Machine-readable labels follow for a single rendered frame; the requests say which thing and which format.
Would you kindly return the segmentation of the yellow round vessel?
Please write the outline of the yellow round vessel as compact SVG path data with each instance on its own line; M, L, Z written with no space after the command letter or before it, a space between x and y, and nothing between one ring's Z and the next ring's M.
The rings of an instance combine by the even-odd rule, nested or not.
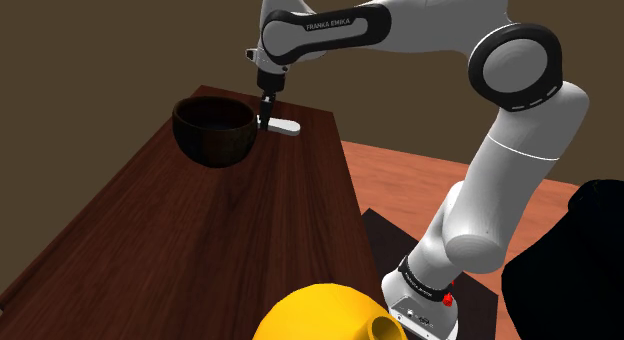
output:
M277 302L252 340L408 340L402 326L366 294L334 283L298 289Z

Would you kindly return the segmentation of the black bulky object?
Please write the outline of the black bulky object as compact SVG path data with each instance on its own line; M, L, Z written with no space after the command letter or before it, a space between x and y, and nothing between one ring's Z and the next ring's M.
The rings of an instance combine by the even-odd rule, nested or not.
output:
M580 186L501 288L521 340L624 340L624 181Z

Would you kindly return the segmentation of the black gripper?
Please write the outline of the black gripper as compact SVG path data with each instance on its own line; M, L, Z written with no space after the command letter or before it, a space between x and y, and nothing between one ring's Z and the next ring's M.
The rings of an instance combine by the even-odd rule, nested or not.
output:
M271 73L262 69L257 70L256 84L264 92L259 103L259 128L268 130L276 94L284 90L286 74Z

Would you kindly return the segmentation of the dark wooden table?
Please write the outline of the dark wooden table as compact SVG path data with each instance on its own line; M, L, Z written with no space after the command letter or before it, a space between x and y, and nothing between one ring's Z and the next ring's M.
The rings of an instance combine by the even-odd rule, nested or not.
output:
M252 340L290 292L382 297L332 113L279 102L225 169L164 124L0 295L0 340Z

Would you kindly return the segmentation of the white flat oblong object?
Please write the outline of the white flat oblong object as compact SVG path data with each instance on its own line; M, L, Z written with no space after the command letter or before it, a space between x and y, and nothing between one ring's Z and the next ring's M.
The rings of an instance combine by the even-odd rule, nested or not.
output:
M271 117L268 121L267 131L297 136L301 131L301 125L293 120Z

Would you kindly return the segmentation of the dark brown wooden bowl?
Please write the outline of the dark brown wooden bowl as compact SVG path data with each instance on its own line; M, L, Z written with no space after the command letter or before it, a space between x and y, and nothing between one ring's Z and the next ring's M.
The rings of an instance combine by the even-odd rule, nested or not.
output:
M209 168L241 162L257 136L257 118L247 104L218 96L195 96L172 110L172 132L179 149Z

